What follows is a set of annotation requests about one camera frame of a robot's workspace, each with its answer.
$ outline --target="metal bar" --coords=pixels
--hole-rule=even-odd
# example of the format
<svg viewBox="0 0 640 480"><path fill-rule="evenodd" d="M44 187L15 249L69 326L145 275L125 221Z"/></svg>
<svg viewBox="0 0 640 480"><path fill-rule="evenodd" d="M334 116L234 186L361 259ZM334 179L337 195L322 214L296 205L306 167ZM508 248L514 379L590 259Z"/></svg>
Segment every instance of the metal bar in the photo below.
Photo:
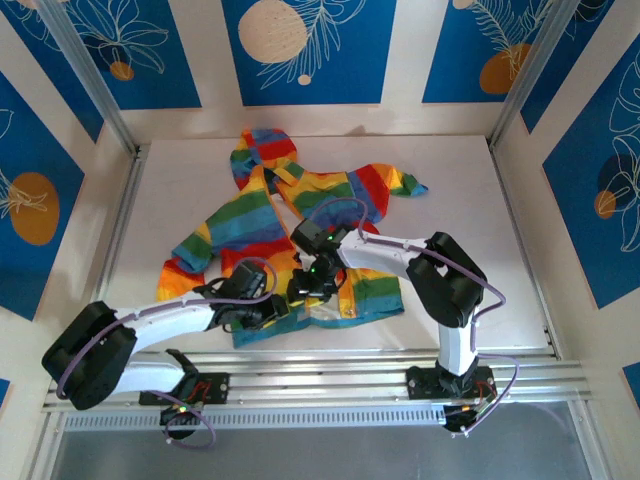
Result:
<svg viewBox="0 0 640 480"><path fill-rule="evenodd" d="M493 160L493 168L496 172L496 177L498 178L498 184L500 185L500 190L502 192L502 198L504 198L505 206L507 207L507 212L509 213L509 219L511 220L511 225L513 227L513 233L516 235L516 241L518 242L518 248L520 249L520 256L522 257L522 262L527 270L527 275L529 276L529 280L533 284L533 287L536 291L536 297L538 300L538 305L542 309L542 312L545 317L545 321L547 323L547 335L551 339L551 347L553 348L555 355L563 360L566 356L565 348L562 346L562 342L558 338L558 333L553 325L553 320L551 319L551 312L549 311L549 304L544 296L544 292L542 290L542 285L538 279L538 276L531 265L531 261L529 260L529 255L527 254L527 249L524 244L524 238L522 236L522 232L520 230L518 224L518 215L516 214L514 208L511 205L511 194L510 191L502 177L502 173L500 172L500 167L498 166L498 161L496 158L496 152L493 147L490 147L491 159Z"/></svg>
<svg viewBox="0 0 640 480"><path fill-rule="evenodd" d="M331 428L442 425L442 407L424 405L393 405L391 407L345 408L270 408L270 409L205 409L205 416L217 430L256 428ZM70 414L65 432L158 430L157 412L102 412ZM187 425L183 429L203 429L204 425Z"/></svg>
<svg viewBox="0 0 640 480"><path fill-rule="evenodd" d="M202 372L231 374L229 405L263 406L362 406L394 402L413 404L405 386L405 371L416 365L433 367L435 351L345 353L220 353L190 355ZM578 362L559 362L549 357L520 357L519 380L509 401L566 401L590 398L589 386ZM504 389L514 368L508 360L482 362L494 370L496 387ZM137 393L110 397L92 411L141 409ZM455 405L449 399L426 402ZM48 392L46 411L72 411L68 401Z"/></svg>
<svg viewBox="0 0 640 480"><path fill-rule="evenodd" d="M111 238L109 239L105 260L98 281L96 282L91 301L104 299L107 295L115 272L122 241L124 240L127 226L129 225L129 219L131 218L131 212L133 211L136 193L140 186L148 153L149 149L147 146L141 147L134 162L131 164L127 183L118 205L118 213L116 214L116 219L111 231Z"/></svg>
<svg viewBox="0 0 640 480"><path fill-rule="evenodd" d="M47 413L41 427L41 437L33 461L27 466L23 478L27 480L47 480L51 478L58 449L64 432L67 414L63 412Z"/></svg>
<svg viewBox="0 0 640 480"><path fill-rule="evenodd" d="M536 36L529 55L520 69L507 98L502 104L502 110L493 127L490 139L490 149L499 142L516 115L522 109L527 97L535 86L540 74L544 70L549 57L562 37L581 0L547 0L553 2L549 14Z"/></svg>
<svg viewBox="0 0 640 480"><path fill-rule="evenodd" d="M614 466L616 468L615 463L609 462L608 459L613 457L611 452L607 452L606 443L602 441L603 439L598 433L595 419L588 403L575 401L569 402L568 405L591 477L603 480L622 478L619 472L615 472L615 475L612 472L611 467Z"/></svg>
<svg viewBox="0 0 640 480"><path fill-rule="evenodd" d="M131 155L135 155L136 146L133 136L120 115L120 109L113 95L111 95L111 91L91 59L91 55L84 47L71 19L68 17L65 10L67 7L57 0L34 1L42 21L58 44L58 47L60 47L60 51L100 112L100 115L112 128L123 148Z"/></svg>

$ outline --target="leaf illustration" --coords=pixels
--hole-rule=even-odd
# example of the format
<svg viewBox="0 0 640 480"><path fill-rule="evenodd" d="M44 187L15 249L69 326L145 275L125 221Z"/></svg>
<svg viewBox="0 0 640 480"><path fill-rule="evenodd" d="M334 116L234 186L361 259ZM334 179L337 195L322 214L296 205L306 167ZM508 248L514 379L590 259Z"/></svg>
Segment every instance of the leaf illustration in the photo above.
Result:
<svg viewBox="0 0 640 480"><path fill-rule="evenodd" d="M152 68L158 73L164 73L164 61L152 48L134 44L129 45L128 50L133 62L143 67Z"/></svg>
<svg viewBox="0 0 640 480"><path fill-rule="evenodd" d="M0 138L4 137L11 126L13 111L6 108L0 109Z"/></svg>
<svg viewBox="0 0 640 480"><path fill-rule="evenodd" d="M529 37L540 28L544 19L549 15L553 2L554 0L540 0L538 6L534 7L533 0L529 0L529 5L520 17L521 39L519 43L529 40Z"/></svg>
<svg viewBox="0 0 640 480"><path fill-rule="evenodd" d="M519 43L521 25L507 0L476 0L469 9L476 14L476 23L480 32L489 37L494 50L499 52Z"/></svg>
<svg viewBox="0 0 640 480"><path fill-rule="evenodd" d="M313 77L322 68L323 62L331 59L335 48L340 51L341 40L338 25L355 17L367 0L359 0L357 6L346 17L345 5L354 0L293 0L292 8L302 19L307 29L307 43L291 60L277 64L265 63L258 76L267 76L261 90L286 77L291 83L301 75Z"/></svg>
<svg viewBox="0 0 640 480"><path fill-rule="evenodd" d="M622 214L621 252L630 253L640 247L640 203L634 199Z"/></svg>

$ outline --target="white table surface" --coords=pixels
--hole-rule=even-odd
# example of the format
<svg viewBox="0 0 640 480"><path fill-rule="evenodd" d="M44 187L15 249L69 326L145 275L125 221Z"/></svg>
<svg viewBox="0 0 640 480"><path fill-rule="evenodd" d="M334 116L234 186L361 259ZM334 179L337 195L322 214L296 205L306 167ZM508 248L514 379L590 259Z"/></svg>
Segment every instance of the white table surface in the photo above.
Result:
<svg viewBox="0 0 640 480"><path fill-rule="evenodd" d="M426 195L391 197L377 225L385 235L429 238L449 233L507 296L507 305L480 324L478 346L535 349L547 346L544 316L523 263L509 214L481 136L294 138L307 170L353 170L390 163L429 187ZM161 140L151 145L106 301L112 308L153 303L171 249L236 192L229 166L235 139ZM437 348L438 328L411 284L402 280L405 313L356 328L309 327L251 344L251 350ZM484 305L495 299L487 292ZM232 350L216 329L157 344L185 352Z"/></svg>

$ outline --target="rainbow striped jacket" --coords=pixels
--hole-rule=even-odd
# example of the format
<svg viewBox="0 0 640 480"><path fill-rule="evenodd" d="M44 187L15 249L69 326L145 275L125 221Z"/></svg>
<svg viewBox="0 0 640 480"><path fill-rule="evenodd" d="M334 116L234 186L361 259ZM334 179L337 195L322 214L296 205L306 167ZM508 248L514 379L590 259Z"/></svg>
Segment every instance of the rainbow striped jacket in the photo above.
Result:
<svg viewBox="0 0 640 480"><path fill-rule="evenodd" d="M391 195L411 197L427 191L411 175L391 165L374 163L353 172L314 173L297 163L296 148L281 130L244 131L231 154L231 170L240 192L202 223L172 251L165 262L157 298L168 300L204 284L204 270L215 257L221 260L224 276L244 257L267 259L277 271L275 293L286 298L293 270L301 268L296 247L272 201L279 194L300 218L305 218L327 200L356 197L369 207L365 230L387 212ZM355 203L338 202L323 209L314 219L322 228L356 225L362 212ZM268 274L267 288L273 279ZM360 325L404 311L398 279L367 269L349 269L338 294L338 308L332 318L314 317L314 301L291 307L290 313L261 330L232 326L235 347L303 329L309 325L343 328Z"/></svg>

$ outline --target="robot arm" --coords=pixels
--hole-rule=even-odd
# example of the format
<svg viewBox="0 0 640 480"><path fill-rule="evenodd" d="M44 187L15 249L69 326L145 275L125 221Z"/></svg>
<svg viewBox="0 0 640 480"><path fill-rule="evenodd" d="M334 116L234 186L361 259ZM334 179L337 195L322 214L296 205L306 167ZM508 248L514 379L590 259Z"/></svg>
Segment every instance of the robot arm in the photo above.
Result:
<svg viewBox="0 0 640 480"><path fill-rule="evenodd" d="M285 315L287 306L280 296L256 297L266 279L262 268L246 262L229 278L140 310L115 311L104 302L93 302L47 350L42 365L62 384L64 392L59 387L58 394L64 393L78 410L94 407L115 393L157 390L182 396L191 391L197 377L184 355L168 350L154 360L145 356L141 361L136 352L178 335L232 323L258 329Z"/></svg>
<svg viewBox="0 0 640 480"><path fill-rule="evenodd" d="M400 240L338 227L333 232L304 220L292 240L316 260L307 272L294 272L288 297L295 303L306 296L335 293L333 278L343 268L369 268L409 280L427 313L438 322L440 384L452 396L460 397L470 387L477 366L471 348L470 317L483 297L483 288L458 270L427 255L436 252L486 281L484 273L446 233L431 239Z"/></svg>
<svg viewBox="0 0 640 480"><path fill-rule="evenodd" d="M338 290L336 274L346 268L369 268L406 278L427 313L439 323L439 392L461 398L469 391L477 366L477 355L471 350L470 316L482 301L483 288L455 269L441 274L438 269L444 263L425 251L437 252L440 258L485 277L451 237L444 233L429 240L361 236L349 227L329 232L305 220L291 238L315 261L307 271L294 271L287 289L290 304L309 296L330 298ZM287 305L280 296L256 298L265 285L266 274L260 267L242 263L228 279L214 280L179 299L140 310L114 311L103 302L94 302L47 351L43 366L79 410L123 392L156 390L186 398L198 382L198 372L184 355L169 350L142 361L136 352L174 336L231 323L258 329L285 315Z"/></svg>

